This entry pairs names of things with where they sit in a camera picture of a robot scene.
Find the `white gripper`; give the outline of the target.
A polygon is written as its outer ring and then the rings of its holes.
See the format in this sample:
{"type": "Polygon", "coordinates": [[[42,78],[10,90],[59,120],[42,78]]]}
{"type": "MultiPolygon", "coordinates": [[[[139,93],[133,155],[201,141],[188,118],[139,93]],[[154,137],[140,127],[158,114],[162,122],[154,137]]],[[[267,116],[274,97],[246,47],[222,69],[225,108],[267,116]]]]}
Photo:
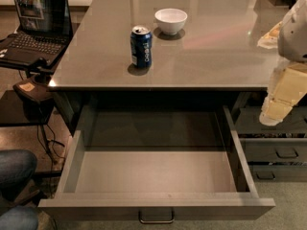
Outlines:
{"type": "Polygon", "coordinates": [[[270,77],[263,115],[281,122],[307,94],[307,0],[297,0],[282,22],[274,25],[257,42],[275,49],[289,62],[281,62],[270,77]]]}

